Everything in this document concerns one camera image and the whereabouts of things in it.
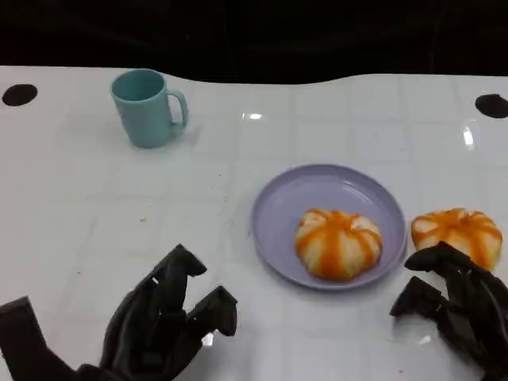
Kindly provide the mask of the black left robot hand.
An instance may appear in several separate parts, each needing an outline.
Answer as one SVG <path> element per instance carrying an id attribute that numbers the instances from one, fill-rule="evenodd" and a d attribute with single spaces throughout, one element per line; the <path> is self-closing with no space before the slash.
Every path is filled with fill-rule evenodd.
<path id="1" fill-rule="evenodd" d="M 1 307 L 1 350 L 14 380 L 173 380 L 214 331 L 232 337 L 237 300 L 222 286 L 191 312 L 187 280 L 206 266 L 176 245 L 122 300 L 108 323 L 97 366 L 73 369 L 47 345 L 28 297 Z"/>

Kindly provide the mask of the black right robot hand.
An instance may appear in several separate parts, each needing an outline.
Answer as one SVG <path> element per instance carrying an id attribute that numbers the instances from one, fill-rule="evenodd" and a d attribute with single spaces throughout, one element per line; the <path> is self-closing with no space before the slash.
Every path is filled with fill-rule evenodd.
<path id="1" fill-rule="evenodd" d="M 419 314 L 434 321 L 453 349 L 468 354 L 484 370 L 484 380 L 506 380 L 507 287 L 503 281 L 443 241 L 417 250 L 405 267 L 438 274 L 445 280 L 448 296 L 414 276 L 390 315 Z"/>

